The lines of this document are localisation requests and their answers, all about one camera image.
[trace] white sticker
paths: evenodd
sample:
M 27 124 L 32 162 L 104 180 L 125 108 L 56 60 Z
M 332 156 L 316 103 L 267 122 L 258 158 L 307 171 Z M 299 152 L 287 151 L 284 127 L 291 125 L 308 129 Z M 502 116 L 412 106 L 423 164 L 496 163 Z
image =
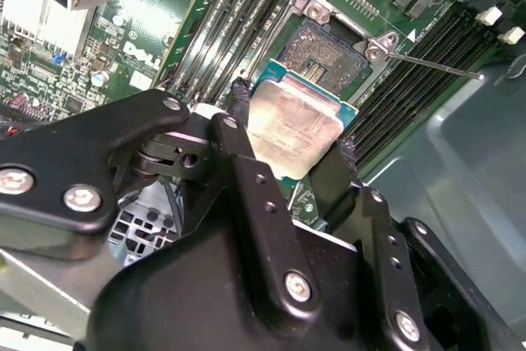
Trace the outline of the white sticker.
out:
M 140 90 L 148 90 L 153 80 L 148 76 L 145 76 L 141 72 L 135 70 L 131 75 L 130 85 L 139 88 Z

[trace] metal screw hole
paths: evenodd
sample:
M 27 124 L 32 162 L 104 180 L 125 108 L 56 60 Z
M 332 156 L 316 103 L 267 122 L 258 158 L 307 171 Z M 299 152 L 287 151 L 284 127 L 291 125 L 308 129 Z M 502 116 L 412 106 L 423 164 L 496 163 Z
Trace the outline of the metal screw hole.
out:
M 398 270 L 402 270 L 402 264 L 400 263 L 400 261 L 396 258 L 391 258 L 391 265 L 393 265 L 395 268 L 397 268 Z
M 265 203 L 265 211 L 273 214 L 273 213 L 278 212 L 278 209 L 276 208 L 274 203 L 272 203 L 271 201 L 267 201 Z
M 181 165 L 186 169 L 191 169 L 196 166 L 197 155 L 195 154 L 185 154 L 181 158 Z
M 263 185 L 266 183 L 266 177 L 263 174 L 258 174 L 256 176 L 256 182 L 260 185 Z

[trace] black plastic bracket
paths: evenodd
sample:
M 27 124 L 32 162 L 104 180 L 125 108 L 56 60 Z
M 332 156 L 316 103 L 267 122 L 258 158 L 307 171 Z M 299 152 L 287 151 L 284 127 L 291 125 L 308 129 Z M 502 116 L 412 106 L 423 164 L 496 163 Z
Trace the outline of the black plastic bracket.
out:
M 281 335 L 304 335 L 320 312 L 320 291 L 270 166 L 254 159 L 247 132 L 235 118 L 213 116 L 210 136 L 228 170 L 224 180 L 256 313 Z M 307 300 L 289 292 L 289 274 L 305 280 Z
M 117 214 L 119 190 L 130 178 L 144 179 L 128 169 L 137 148 L 188 116 L 170 94 L 149 90 L 4 141 L 0 169 L 24 169 L 35 183 L 19 195 L 0 194 L 0 247 L 63 259 L 94 255 Z M 96 210 L 64 204 L 79 184 L 99 193 Z
M 309 172 L 318 214 L 334 232 L 354 210 L 354 192 L 362 181 L 354 164 L 352 136 L 338 139 Z
M 344 228 L 361 256 L 361 326 L 379 349 L 427 350 L 429 342 L 408 247 L 391 223 L 383 196 L 370 187 L 355 193 L 356 207 Z
M 444 349 L 524 349 L 431 228 L 406 218 L 399 230 L 411 248 L 422 314 Z

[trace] metal lever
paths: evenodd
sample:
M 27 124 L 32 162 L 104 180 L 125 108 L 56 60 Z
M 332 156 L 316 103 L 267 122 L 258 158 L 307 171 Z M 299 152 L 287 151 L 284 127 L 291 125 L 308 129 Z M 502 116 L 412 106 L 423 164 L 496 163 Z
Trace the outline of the metal lever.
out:
M 480 73 L 466 72 L 464 70 L 455 69 L 451 66 L 441 65 L 439 63 L 426 61 L 420 58 L 409 57 L 408 55 L 403 55 L 401 53 L 388 53 L 388 57 L 398 59 L 400 61 L 415 63 L 417 65 L 432 67 L 433 69 L 441 70 L 449 74 L 455 74 L 456 76 L 468 77 L 480 81 L 484 80 L 484 75 Z
M 342 12 L 340 12 L 336 8 L 332 9 L 331 15 L 333 15 L 337 20 L 339 20 L 343 24 L 347 25 L 352 30 L 354 30 L 357 33 L 359 33 L 364 39 L 368 39 L 369 40 L 369 45 L 367 46 L 367 52 L 374 53 L 375 50 L 377 51 L 376 58 L 369 59 L 372 62 L 375 62 L 375 61 L 378 61 L 378 60 L 385 60 L 386 58 L 393 58 L 393 59 L 398 59 L 400 61 L 415 63 L 417 65 L 422 65 L 422 66 L 425 66 L 425 67 L 432 67 L 433 69 L 441 70 L 443 72 L 450 73 L 450 74 L 455 74 L 456 76 L 472 78 L 474 80 L 480 80 L 480 81 L 484 80 L 484 75 L 483 74 L 473 73 L 473 72 L 466 72 L 464 70 L 456 69 L 454 67 L 450 67 L 450 66 L 446 66 L 446 65 L 441 65 L 441 64 L 436 63 L 436 62 L 426 61 L 424 59 L 414 58 L 414 57 L 410 57 L 408 55 L 403 55 L 401 53 L 396 53 L 394 51 L 390 51 L 382 43 L 380 43 L 380 41 L 378 39 L 376 39 L 376 38 L 372 37 L 371 35 L 369 35 L 369 33 L 365 29 L 363 29 L 359 24 L 357 24 L 356 22 L 354 22 L 353 20 L 351 20 L 350 18 L 345 16 Z

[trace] black memory slot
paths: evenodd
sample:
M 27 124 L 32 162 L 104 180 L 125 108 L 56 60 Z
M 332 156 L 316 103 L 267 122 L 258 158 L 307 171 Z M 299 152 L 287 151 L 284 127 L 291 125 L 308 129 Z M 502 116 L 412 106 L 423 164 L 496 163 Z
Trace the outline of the black memory slot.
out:
M 268 5 L 263 7 L 263 9 L 258 13 L 256 21 L 251 27 L 251 33 L 245 36 L 245 38 L 234 51 L 233 56 L 228 62 L 228 66 L 226 66 L 226 68 L 221 72 L 221 75 L 215 82 L 213 90 L 208 94 L 208 97 L 206 98 L 206 103 L 214 103 L 219 98 L 219 96 L 223 92 L 223 89 L 226 88 L 228 80 L 232 77 L 233 72 L 236 70 L 243 58 L 247 55 L 247 51 L 256 39 L 260 29 L 270 18 L 270 15 L 274 11 L 275 4 L 277 2 L 278 0 L 269 0 Z
M 444 62 L 445 55 L 451 50 L 451 43 L 455 43 L 456 40 L 460 40 L 464 35 L 462 31 L 456 30 L 454 35 L 451 36 L 451 41 L 440 41 L 434 48 L 433 51 L 427 54 L 427 58 L 432 58 L 434 62 L 443 62 L 448 66 L 454 67 L 453 64 Z M 355 136 L 355 144 L 359 145 L 363 140 L 368 138 L 370 133 L 376 133 L 379 123 L 383 121 L 391 112 L 402 112 L 404 108 L 410 105 L 410 98 L 413 92 L 418 92 L 424 85 L 418 85 L 419 82 L 425 81 L 424 84 L 432 84 L 434 78 L 437 78 L 440 74 L 438 71 L 430 69 L 428 67 L 417 67 L 412 65 L 410 72 L 403 77 L 403 81 L 407 88 L 404 90 L 392 90 L 390 88 L 389 93 L 384 94 L 385 100 L 381 105 L 375 108 L 376 111 L 381 111 L 381 118 L 374 117 L 371 121 L 362 124 L 362 130 L 360 136 Z
M 470 43 L 463 43 L 459 46 L 451 55 L 458 59 L 464 58 L 468 60 L 469 56 L 472 53 L 478 53 L 475 51 L 473 46 L 477 46 L 476 40 L 473 37 L 470 40 Z M 451 66 L 463 67 L 466 62 L 460 64 L 455 64 Z M 406 95 L 400 98 L 399 104 L 395 104 L 390 114 L 384 116 L 380 121 L 381 123 L 377 125 L 377 133 L 373 133 L 367 139 L 367 144 L 361 144 L 358 147 L 360 148 L 359 153 L 357 154 L 370 156 L 371 148 L 375 148 L 381 143 L 385 138 L 388 138 L 395 129 L 400 129 L 400 127 L 406 127 L 409 125 L 416 117 L 418 117 L 427 106 L 422 106 L 422 104 L 432 104 L 432 101 L 436 99 L 442 92 L 449 86 L 445 83 L 449 80 L 454 80 L 456 77 L 444 72 L 431 71 L 428 69 L 425 75 L 420 76 L 419 81 L 413 80 L 414 85 L 422 84 L 422 89 L 413 90 L 409 95 Z M 424 81 L 430 81 L 430 84 L 423 84 Z
M 465 70 L 495 42 L 495 35 L 476 24 L 471 14 L 454 8 L 409 55 Z M 363 103 L 345 132 L 354 134 L 358 168 L 367 165 L 409 125 L 429 115 L 429 107 L 456 79 L 436 69 L 400 62 Z
M 476 52 L 473 53 L 473 59 L 481 57 L 486 51 L 487 48 L 479 48 Z M 425 96 L 424 100 L 416 108 L 414 108 L 412 112 L 409 113 L 409 120 L 407 120 L 407 122 L 405 123 L 394 124 L 394 127 L 392 127 L 390 130 L 390 134 L 393 136 L 397 136 L 398 134 L 403 132 L 404 129 L 411 124 L 411 122 L 417 121 L 417 119 L 422 116 L 422 114 L 429 108 L 429 106 L 432 105 L 436 97 L 441 95 L 445 90 L 447 90 L 447 88 L 455 81 L 456 78 L 458 77 L 453 75 L 448 75 L 447 77 L 445 77 L 442 80 L 442 82 L 435 87 L 435 94 Z M 374 159 L 374 157 L 378 155 L 384 147 L 385 145 L 370 145 L 368 150 L 365 150 L 360 154 L 360 158 L 359 160 L 357 160 L 357 166 L 359 168 L 362 168 L 365 164 Z

